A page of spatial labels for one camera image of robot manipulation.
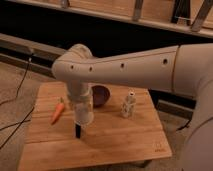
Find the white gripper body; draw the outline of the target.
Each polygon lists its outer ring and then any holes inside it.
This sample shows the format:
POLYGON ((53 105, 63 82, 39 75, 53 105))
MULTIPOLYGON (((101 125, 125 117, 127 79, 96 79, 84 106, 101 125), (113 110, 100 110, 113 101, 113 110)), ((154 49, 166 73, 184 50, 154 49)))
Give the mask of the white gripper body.
POLYGON ((89 83, 70 82, 67 84, 67 90, 75 111, 93 110, 92 88, 89 83))

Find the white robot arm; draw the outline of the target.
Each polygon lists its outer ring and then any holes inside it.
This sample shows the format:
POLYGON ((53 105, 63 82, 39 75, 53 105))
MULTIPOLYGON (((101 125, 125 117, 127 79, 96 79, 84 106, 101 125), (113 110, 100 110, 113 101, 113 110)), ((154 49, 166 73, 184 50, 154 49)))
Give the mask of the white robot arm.
POLYGON ((74 102, 83 101, 91 83, 171 92, 196 100, 181 153, 181 171, 213 171, 213 43, 188 44, 96 58, 82 44, 52 65, 74 102))

